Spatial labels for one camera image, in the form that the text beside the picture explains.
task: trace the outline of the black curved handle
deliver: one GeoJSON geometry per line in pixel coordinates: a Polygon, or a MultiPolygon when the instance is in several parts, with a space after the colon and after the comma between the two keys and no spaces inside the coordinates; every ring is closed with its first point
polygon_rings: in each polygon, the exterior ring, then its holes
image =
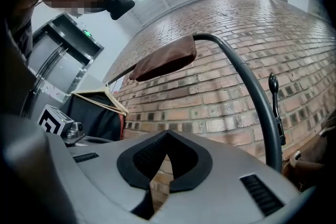
{"type": "Polygon", "coordinates": [[[245,84],[259,116],[264,136],[266,164],[276,171],[282,171],[282,152],[278,126],[268,99],[255,75],[238,53],[226,42],[213,34],[195,34],[194,40],[209,40],[216,43],[230,60],[245,84]]]}
{"type": "Polygon", "coordinates": [[[277,76],[274,73],[271,73],[268,77],[268,86],[272,93],[273,113],[274,113],[274,117],[278,125],[280,143],[281,143],[281,146],[284,146],[286,144],[286,138],[285,138],[284,129],[282,128],[281,118],[280,118],[279,110],[278,110],[279,82],[278,82],[277,76]]]}

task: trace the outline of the green exit sign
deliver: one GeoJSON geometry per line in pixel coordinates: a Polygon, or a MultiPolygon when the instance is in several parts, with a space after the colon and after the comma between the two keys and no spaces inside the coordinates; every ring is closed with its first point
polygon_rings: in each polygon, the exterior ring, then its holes
{"type": "Polygon", "coordinates": [[[84,32],[84,34],[87,35],[88,37],[92,37],[92,34],[91,34],[89,31],[87,31],[87,30],[83,30],[83,32],[84,32]]]}

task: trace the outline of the black knob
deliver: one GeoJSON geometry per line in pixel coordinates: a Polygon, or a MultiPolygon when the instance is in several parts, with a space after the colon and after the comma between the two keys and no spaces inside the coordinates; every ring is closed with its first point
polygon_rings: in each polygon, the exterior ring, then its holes
{"type": "Polygon", "coordinates": [[[279,90],[279,82],[277,76],[274,73],[271,73],[268,77],[268,86],[271,90],[271,93],[278,93],[279,90]]]}

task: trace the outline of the red brick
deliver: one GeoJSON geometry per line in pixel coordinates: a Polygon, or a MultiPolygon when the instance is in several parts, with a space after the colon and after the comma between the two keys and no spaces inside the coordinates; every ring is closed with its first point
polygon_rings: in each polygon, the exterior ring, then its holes
{"type": "Polygon", "coordinates": [[[175,100],[163,101],[159,104],[159,110],[184,108],[187,106],[196,106],[202,104],[202,96],[195,95],[191,97],[179,98],[175,100]]]}
{"type": "Polygon", "coordinates": [[[211,120],[206,122],[208,132],[221,132],[225,130],[235,129],[235,121],[233,117],[225,117],[224,119],[211,120]]]}
{"type": "Polygon", "coordinates": [[[241,37],[240,40],[241,41],[247,41],[247,40],[252,40],[253,37],[252,36],[246,36],[246,37],[241,37]]]}
{"type": "Polygon", "coordinates": [[[243,146],[240,146],[240,148],[255,157],[263,156],[265,154],[265,146],[264,146],[263,141],[254,142],[248,145],[243,145],[243,146]]]}
{"type": "Polygon", "coordinates": [[[194,66],[200,66],[200,65],[205,65],[206,63],[213,62],[215,60],[214,56],[207,56],[198,60],[194,61],[194,66]]]}
{"type": "Polygon", "coordinates": [[[240,92],[243,96],[249,95],[249,92],[245,86],[239,86],[238,88],[240,89],[240,92]]]}
{"type": "Polygon", "coordinates": [[[263,64],[261,63],[261,61],[259,59],[248,61],[247,64],[248,64],[250,69],[263,67],[263,64]]]}
{"type": "Polygon", "coordinates": [[[159,204],[163,204],[167,201],[168,196],[158,191],[151,191],[153,203],[159,201],[159,204]]]}
{"type": "Polygon", "coordinates": [[[191,109],[191,119],[206,119],[209,117],[207,107],[196,107],[191,109]]]}
{"type": "Polygon", "coordinates": [[[251,51],[258,51],[258,50],[264,50],[265,47],[263,45],[253,45],[253,46],[250,46],[249,49],[251,51]]]}
{"type": "Polygon", "coordinates": [[[169,80],[180,79],[180,78],[184,78],[185,75],[186,75],[185,71],[174,72],[168,76],[168,79],[169,80]]]}
{"type": "Polygon", "coordinates": [[[169,185],[169,183],[174,180],[174,176],[158,171],[158,173],[154,176],[153,180],[169,185]]]}
{"type": "Polygon", "coordinates": [[[179,97],[184,97],[189,95],[189,87],[186,88],[180,88],[176,90],[172,90],[168,92],[168,98],[179,98],[179,97]]]}
{"type": "Polygon", "coordinates": [[[259,80],[259,83],[264,91],[269,90],[268,79],[259,80]]]}
{"type": "Polygon", "coordinates": [[[285,109],[287,112],[290,112],[294,109],[297,109],[301,106],[300,100],[298,97],[290,98],[290,99],[285,99],[284,102],[285,104],[285,109]]]}
{"type": "Polygon", "coordinates": [[[277,76],[277,78],[278,78],[279,86],[284,86],[290,83],[289,78],[285,74],[277,76]]]}
{"type": "Polygon", "coordinates": [[[127,121],[135,121],[137,119],[136,114],[128,114],[126,117],[127,121]]]}
{"type": "Polygon", "coordinates": [[[209,65],[202,65],[202,66],[193,67],[191,69],[188,69],[186,72],[187,72],[187,76],[191,76],[191,75],[206,72],[209,70],[210,70],[209,65]]]}
{"type": "Polygon", "coordinates": [[[241,42],[241,40],[239,38],[234,38],[234,39],[229,39],[227,42],[229,44],[234,44],[234,43],[237,43],[237,42],[241,42]]]}
{"type": "Polygon", "coordinates": [[[234,77],[228,77],[228,78],[222,78],[221,79],[221,85],[222,85],[222,88],[227,88],[227,87],[230,87],[230,86],[235,86],[238,84],[238,80],[234,77]]]}
{"type": "Polygon", "coordinates": [[[144,131],[144,132],[151,133],[151,132],[155,132],[155,131],[158,130],[157,126],[158,125],[155,124],[155,123],[145,123],[145,122],[143,122],[143,123],[141,123],[140,130],[144,131]]]}
{"type": "Polygon", "coordinates": [[[227,66],[227,67],[221,68],[220,72],[223,76],[228,76],[228,75],[237,73],[236,69],[233,66],[227,66]]]}
{"type": "Polygon", "coordinates": [[[190,113],[188,109],[174,109],[167,112],[168,121],[180,121],[190,119],[190,113]]]}
{"type": "Polygon", "coordinates": [[[161,167],[160,167],[160,170],[164,171],[165,173],[172,174],[173,169],[172,169],[171,162],[164,160],[161,167]]]}
{"type": "Polygon", "coordinates": [[[256,33],[256,34],[263,34],[263,33],[265,33],[265,31],[264,30],[256,30],[256,31],[254,31],[254,33],[256,33]]]}
{"type": "Polygon", "coordinates": [[[251,113],[236,115],[238,128],[248,127],[254,124],[254,119],[251,113]]]}
{"type": "Polygon", "coordinates": [[[248,47],[236,49],[236,53],[238,53],[239,55],[240,54],[246,54],[248,52],[250,52],[250,49],[248,47]]]}
{"type": "Polygon", "coordinates": [[[291,61],[287,63],[290,69],[298,68],[300,65],[296,61],[291,61]]]}
{"type": "Polygon", "coordinates": [[[210,79],[217,79],[221,77],[221,74],[218,70],[212,70],[206,73],[198,74],[198,81],[205,81],[210,79]]]}
{"type": "Polygon", "coordinates": [[[196,93],[201,93],[201,92],[214,91],[214,90],[220,89],[221,87],[222,87],[222,84],[220,83],[219,80],[212,80],[209,82],[203,82],[195,86],[191,86],[189,88],[189,93],[196,94],[196,93]]]}
{"type": "Polygon", "coordinates": [[[232,146],[245,145],[252,142],[251,134],[249,131],[233,134],[222,133],[220,135],[208,135],[207,138],[216,142],[225,143],[232,146]]]}
{"type": "Polygon", "coordinates": [[[313,114],[320,108],[320,102],[317,98],[315,98],[313,101],[309,102],[308,106],[310,112],[313,114]]]}
{"type": "Polygon", "coordinates": [[[235,112],[236,113],[240,113],[243,111],[247,111],[247,107],[246,104],[243,100],[239,100],[239,101],[234,101],[233,105],[235,107],[235,112]]]}
{"type": "Polygon", "coordinates": [[[295,45],[293,40],[285,40],[286,45],[295,45]]]}
{"type": "Polygon", "coordinates": [[[262,64],[267,67],[271,65],[276,65],[278,61],[274,57],[267,57],[260,60],[262,64]]]}
{"type": "Polygon", "coordinates": [[[159,184],[158,185],[158,191],[160,193],[167,194],[167,195],[170,193],[169,186],[165,185],[165,184],[159,184]]]}
{"type": "Polygon", "coordinates": [[[197,57],[196,59],[203,58],[206,56],[211,55],[212,53],[208,49],[203,49],[203,50],[197,50],[197,57]]]}
{"type": "Polygon", "coordinates": [[[128,111],[130,113],[134,113],[134,112],[142,112],[142,106],[141,105],[133,105],[133,106],[128,106],[127,107],[128,111]]]}
{"type": "Polygon", "coordinates": [[[203,94],[203,102],[205,104],[219,103],[229,100],[226,91],[207,92],[203,94]]]}
{"type": "Polygon", "coordinates": [[[266,41],[270,42],[270,41],[277,41],[278,37],[267,37],[265,38],[266,41]]]}
{"type": "Polygon", "coordinates": [[[262,38],[253,39],[252,42],[251,42],[251,45],[260,44],[260,43],[264,43],[264,42],[265,42],[265,40],[262,39],[262,38]]]}
{"type": "Polygon", "coordinates": [[[217,69],[217,68],[221,68],[221,67],[225,67],[229,64],[229,62],[227,60],[219,60],[219,61],[215,61],[215,62],[210,62],[208,63],[208,67],[210,69],[217,69]]]}
{"type": "MultiPolygon", "coordinates": [[[[232,112],[231,113],[226,113],[226,115],[233,114],[234,113],[234,106],[233,103],[230,104],[232,107],[232,112]]],[[[225,115],[224,112],[224,107],[222,104],[217,104],[217,105],[210,105],[208,106],[208,114],[210,118],[215,118],[219,116],[225,115]]]]}
{"type": "Polygon", "coordinates": [[[285,54],[287,52],[286,47],[279,47],[275,49],[277,54],[285,54]]]}
{"type": "Polygon", "coordinates": [[[147,89],[147,94],[156,93],[156,92],[159,92],[159,90],[160,90],[159,86],[151,87],[151,88],[147,89]]]}
{"type": "Polygon", "coordinates": [[[245,102],[247,103],[248,109],[252,110],[255,108],[251,97],[246,98],[245,102]]]}
{"type": "Polygon", "coordinates": [[[239,30],[234,30],[234,31],[232,31],[232,33],[237,34],[237,33],[241,33],[241,32],[250,31],[250,29],[251,29],[253,26],[256,26],[256,25],[254,25],[254,24],[250,24],[250,25],[244,25],[244,26],[237,26],[238,28],[237,28],[237,27],[233,27],[233,28],[236,28],[236,29],[239,29],[239,30]]]}
{"type": "Polygon", "coordinates": [[[193,133],[200,134],[206,132],[206,127],[203,122],[193,122],[193,133]]]}
{"type": "Polygon", "coordinates": [[[218,61],[218,60],[223,60],[223,59],[226,59],[227,57],[226,57],[226,55],[223,53],[223,52],[221,52],[221,53],[219,53],[219,54],[215,54],[215,55],[213,55],[214,56],[214,59],[215,59],[215,61],[218,61]]]}
{"type": "Polygon", "coordinates": [[[247,40],[247,41],[242,41],[237,44],[239,47],[245,47],[245,46],[250,46],[253,45],[252,40],[247,40]]]}
{"type": "Polygon", "coordinates": [[[169,82],[168,84],[166,84],[166,86],[167,86],[166,90],[171,90],[171,89],[177,88],[179,85],[178,85],[178,81],[175,80],[175,81],[169,82]]]}
{"type": "Polygon", "coordinates": [[[259,141],[264,139],[263,131],[260,127],[260,124],[258,126],[253,128],[253,133],[254,133],[254,140],[259,141]]]}
{"type": "Polygon", "coordinates": [[[158,103],[152,104],[143,104],[141,105],[143,111],[156,111],[158,107],[158,103]]]}
{"type": "Polygon", "coordinates": [[[311,86],[311,82],[309,81],[308,78],[303,78],[300,80],[300,85],[303,90],[306,90],[311,86]]]}

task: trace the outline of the black lever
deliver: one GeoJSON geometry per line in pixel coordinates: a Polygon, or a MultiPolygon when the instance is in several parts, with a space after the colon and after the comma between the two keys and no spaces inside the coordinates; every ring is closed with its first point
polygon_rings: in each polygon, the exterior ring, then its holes
{"type": "Polygon", "coordinates": [[[268,86],[271,90],[272,97],[273,97],[273,113],[275,116],[275,120],[278,125],[278,131],[280,135],[280,142],[281,146],[286,144],[286,138],[284,134],[284,129],[282,128],[281,118],[278,112],[278,90],[279,90],[279,82],[277,79],[277,76],[273,73],[271,73],[268,77],[268,86]]]}

